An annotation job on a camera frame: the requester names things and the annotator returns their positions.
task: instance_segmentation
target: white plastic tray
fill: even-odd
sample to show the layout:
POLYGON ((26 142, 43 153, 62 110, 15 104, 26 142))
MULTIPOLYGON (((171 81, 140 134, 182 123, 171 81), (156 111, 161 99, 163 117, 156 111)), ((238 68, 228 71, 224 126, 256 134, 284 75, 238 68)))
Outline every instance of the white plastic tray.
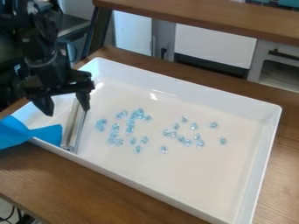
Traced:
MULTIPOLYGON (((78 155, 39 139, 32 139, 35 144, 205 221, 252 222, 282 112, 279 106, 106 59, 94 59, 81 70, 93 74, 97 87, 78 155), (149 143, 135 154, 128 145, 126 122, 115 120, 115 114, 138 108, 143 108, 153 121, 137 122, 132 136, 140 139, 145 135, 149 143), (200 133, 205 147, 184 147, 161 134, 182 116, 187 116, 190 123, 196 122, 199 130, 181 124, 179 134, 192 138, 200 133), (109 122, 103 133, 95 128, 101 118, 109 122), (214 121, 219 124, 215 130, 209 128, 214 121), (106 144, 111 123, 121 125, 125 140, 121 147, 106 144), (226 137, 226 145, 219 144, 220 137, 226 137), (168 154, 159 152, 161 145, 168 147, 168 154)), ((55 97, 53 118, 42 115, 31 103, 14 116, 29 128, 57 123, 64 126, 72 102, 72 94, 55 97)))

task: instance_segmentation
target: floor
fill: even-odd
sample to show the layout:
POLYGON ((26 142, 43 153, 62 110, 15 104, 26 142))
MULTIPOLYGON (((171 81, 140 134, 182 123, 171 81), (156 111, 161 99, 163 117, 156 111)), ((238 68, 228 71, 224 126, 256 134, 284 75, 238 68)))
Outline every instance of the floor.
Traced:
MULTIPOLYGON (((262 69, 260 84, 299 93, 299 68, 266 61, 262 69)), ((0 199, 0 217, 6 218, 10 211, 11 205, 0 199)), ((17 223, 16 212, 11 217, 10 222, 12 224, 17 223)))

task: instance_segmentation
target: blue glass bead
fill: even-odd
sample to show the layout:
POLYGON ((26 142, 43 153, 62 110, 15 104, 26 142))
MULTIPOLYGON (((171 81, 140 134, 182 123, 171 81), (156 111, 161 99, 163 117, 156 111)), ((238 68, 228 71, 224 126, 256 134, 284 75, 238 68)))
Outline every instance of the blue glass bead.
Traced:
POLYGON ((143 120, 145 121, 145 122, 150 122, 151 121, 151 116, 150 115, 146 115, 144 118, 143 118, 143 120))
POLYGON ((169 137, 169 136, 170 136, 170 133, 171 133, 171 131, 168 130, 168 129, 165 129, 165 130, 163 131, 163 135, 164 135, 165 137, 169 137))
POLYGON ((141 142, 143 144, 146 144, 148 141, 149 141, 149 139, 146 136, 143 136, 142 139, 141 139, 141 142))
POLYGON ((112 133, 110 133, 110 136, 111 137, 118 137, 118 132, 112 132, 112 133))
POLYGON ((115 143, 115 138, 110 136, 107 140, 107 144, 114 144, 114 143, 115 143))
POLYGON ((129 140, 129 144, 130 145, 134 145, 134 144, 136 144, 136 139, 134 138, 134 137, 132 137, 130 140, 129 140))
POLYGON ((179 129, 179 124, 176 122, 176 123, 174 123, 173 125, 172 125, 172 128, 174 129, 174 130, 178 130, 179 129))
POLYGON ((104 132, 105 131, 105 128, 104 128, 104 126, 101 124, 101 125, 98 125, 98 124, 96 124, 96 129, 98 130, 98 131, 100 131, 100 132, 104 132))
POLYGON ((211 129, 216 129, 218 127, 218 124, 216 122, 210 123, 210 128, 211 129))
POLYGON ((190 139, 185 139, 185 140, 184 140, 184 146, 189 147, 189 146, 191 146, 191 145, 192 145, 192 140, 190 140, 190 139))
POLYGON ((108 123, 108 121, 106 118, 103 118, 103 119, 99 120, 99 123, 106 124, 106 123, 108 123))
POLYGON ((199 140, 200 139, 200 134, 196 134, 195 136, 194 136, 194 140, 199 140))
POLYGON ((120 125, 118 123, 114 123, 112 125, 112 130, 118 130, 120 128, 120 125))
POLYGON ((177 138, 177 132, 176 132, 176 131, 172 131, 172 132, 170 133, 170 137, 171 137, 171 138, 177 138))
POLYGON ((141 152, 141 149, 142 149, 142 147, 141 147, 140 145, 137 145, 137 146, 134 148, 134 153, 135 153, 135 154, 140 153, 140 152, 141 152))
POLYGON ((183 143, 184 143, 184 136, 178 136, 178 137, 177 137, 177 140, 178 140, 181 144, 183 144, 183 143))
POLYGON ((127 131, 127 133, 132 134, 132 133, 134 132, 134 129, 132 129, 132 128, 127 128, 126 131, 127 131))
POLYGON ((226 140, 226 138, 221 137, 219 142, 220 142, 221 145, 225 145, 227 143, 227 140, 226 140))
POLYGON ((182 116, 182 123, 187 123, 188 122, 188 118, 186 116, 182 116))
POLYGON ((194 123, 191 124, 190 129, 191 130, 197 130, 198 129, 198 125, 194 122, 194 123))
POLYGON ((116 146, 121 146, 123 144, 123 140, 121 138, 115 140, 116 146))
POLYGON ((199 140, 196 142, 196 145, 197 145, 199 148, 201 148, 201 147, 205 146, 205 141, 199 139, 199 140))
POLYGON ((144 115, 136 115, 136 118, 137 118, 137 119, 143 119, 143 118, 144 118, 144 115))
POLYGON ((167 154, 168 153, 168 150, 165 146, 161 146, 160 147, 160 152, 163 153, 163 154, 167 154))

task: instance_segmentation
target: black cable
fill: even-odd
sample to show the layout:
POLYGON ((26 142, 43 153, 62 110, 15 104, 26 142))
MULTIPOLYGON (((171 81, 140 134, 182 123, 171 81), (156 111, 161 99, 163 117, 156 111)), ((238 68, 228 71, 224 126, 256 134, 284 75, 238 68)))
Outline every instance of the black cable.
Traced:
POLYGON ((22 220, 23 215, 22 215, 22 212, 21 212, 21 210, 19 208, 17 208, 17 216, 18 216, 18 220, 19 221, 22 220))
POLYGON ((10 215, 7 216, 7 218, 1 218, 1 217, 0 217, 0 222, 3 222, 3 221, 7 221, 7 222, 9 222, 9 219, 10 219, 11 216, 15 213, 15 209, 16 209, 16 207, 13 206, 12 209, 11 209, 10 215))

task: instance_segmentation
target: wooden table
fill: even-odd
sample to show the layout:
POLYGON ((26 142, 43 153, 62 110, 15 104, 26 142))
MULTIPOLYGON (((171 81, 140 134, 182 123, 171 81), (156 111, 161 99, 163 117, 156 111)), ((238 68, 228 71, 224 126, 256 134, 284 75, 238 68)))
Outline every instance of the wooden table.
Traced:
MULTIPOLYGON (((102 57, 283 107, 255 224, 299 223, 299 94, 104 47, 102 57)), ((18 105, 1 115, 9 114, 18 105)), ((50 223, 203 224, 161 201, 30 143, 0 151, 0 197, 50 223)))
POLYGON ((94 0, 150 18, 299 46, 299 13, 232 0, 94 0))

